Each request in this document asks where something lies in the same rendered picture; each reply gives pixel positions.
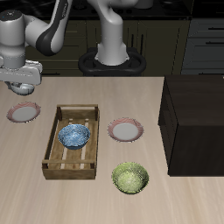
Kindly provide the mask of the white plate with pink rim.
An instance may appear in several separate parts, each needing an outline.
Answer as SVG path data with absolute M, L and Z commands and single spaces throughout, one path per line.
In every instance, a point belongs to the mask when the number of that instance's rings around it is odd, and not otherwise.
M 143 133 L 143 125 L 133 118 L 119 118 L 108 125 L 108 135 L 117 142 L 135 142 Z
M 7 118 L 12 123 L 28 123 L 36 119 L 41 111 L 41 107 L 35 102 L 21 102 L 13 106 L 7 112 Z

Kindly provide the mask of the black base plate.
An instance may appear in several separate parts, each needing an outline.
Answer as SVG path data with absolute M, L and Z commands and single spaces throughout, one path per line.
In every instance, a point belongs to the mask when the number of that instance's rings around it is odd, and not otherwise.
M 128 47 L 129 60 L 118 66 L 106 66 L 95 59 L 96 47 L 90 47 L 78 63 L 79 69 L 86 77 L 139 77 L 146 68 L 145 58 L 134 47 Z

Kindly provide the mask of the wooden slat tray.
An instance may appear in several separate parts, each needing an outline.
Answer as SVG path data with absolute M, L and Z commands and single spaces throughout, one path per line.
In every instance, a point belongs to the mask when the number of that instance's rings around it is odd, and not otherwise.
M 95 179 L 100 110 L 97 104 L 58 104 L 52 131 L 42 160 L 46 179 Z M 71 124 L 87 123 L 90 138 L 83 149 L 69 150 L 58 139 L 60 130 Z

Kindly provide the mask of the dark wooden cabinet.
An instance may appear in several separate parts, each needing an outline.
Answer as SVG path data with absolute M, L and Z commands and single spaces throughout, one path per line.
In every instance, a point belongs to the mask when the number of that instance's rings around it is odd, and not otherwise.
M 158 125 L 171 177 L 224 177 L 224 78 L 166 75 Z

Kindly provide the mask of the dark kitchen cupboards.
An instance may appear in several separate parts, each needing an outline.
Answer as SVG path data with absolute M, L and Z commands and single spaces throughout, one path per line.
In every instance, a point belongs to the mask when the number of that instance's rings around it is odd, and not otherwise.
M 34 16 L 50 23 L 56 0 L 0 0 L 0 13 L 8 10 Z M 181 0 L 159 0 L 155 10 L 143 10 L 138 0 L 133 6 L 114 6 L 122 18 L 122 42 L 134 47 L 146 60 L 140 76 L 166 74 L 224 75 L 224 20 L 192 19 Z M 102 41 L 101 21 L 88 0 L 73 0 L 64 42 L 53 56 L 36 48 L 25 48 L 27 60 L 42 64 L 43 75 L 79 76 L 80 57 Z

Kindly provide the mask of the blue bowl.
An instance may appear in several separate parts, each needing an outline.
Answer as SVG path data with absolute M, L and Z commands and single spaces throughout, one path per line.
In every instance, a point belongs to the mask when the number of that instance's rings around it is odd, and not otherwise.
M 69 150 L 78 150 L 86 145 L 90 130 L 81 124 L 69 124 L 59 131 L 59 141 Z

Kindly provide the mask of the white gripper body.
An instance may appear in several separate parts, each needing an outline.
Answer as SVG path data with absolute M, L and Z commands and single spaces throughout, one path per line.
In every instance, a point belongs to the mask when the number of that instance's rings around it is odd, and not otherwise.
M 0 59 L 0 81 L 39 85 L 42 70 L 42 64 L 38 61 L 26 60 L 23 67 L 11 69 L 5 68 L 4 61 Z

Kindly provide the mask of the green bowl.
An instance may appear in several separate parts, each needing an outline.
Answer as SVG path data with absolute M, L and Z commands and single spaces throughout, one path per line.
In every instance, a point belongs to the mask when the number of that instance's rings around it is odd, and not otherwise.
M 125 194 L 140 193 L 150 181 L 145 168 L 134 162 L 119 164 L 112 171 L 111 178 L 115 187 Z

